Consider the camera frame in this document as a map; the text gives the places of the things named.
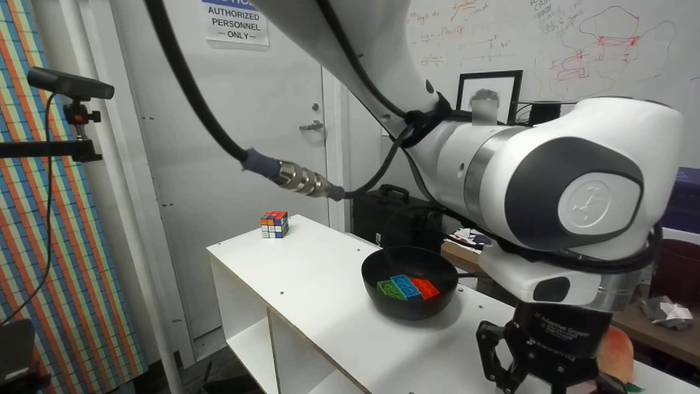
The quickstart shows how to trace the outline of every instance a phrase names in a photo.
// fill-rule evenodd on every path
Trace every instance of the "colorful curtain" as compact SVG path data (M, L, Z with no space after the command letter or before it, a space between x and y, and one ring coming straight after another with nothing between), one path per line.
M46 91L27 70L46 65L29 0L0 0L0 140L44 140ZM53 140L75 138L58 103ZM36 286L46 267L46 159L0 159L0 320ZM145 371L133 321L101 232L83 164L54 158L53 272L22 311L53 373L47 391L110 391Z

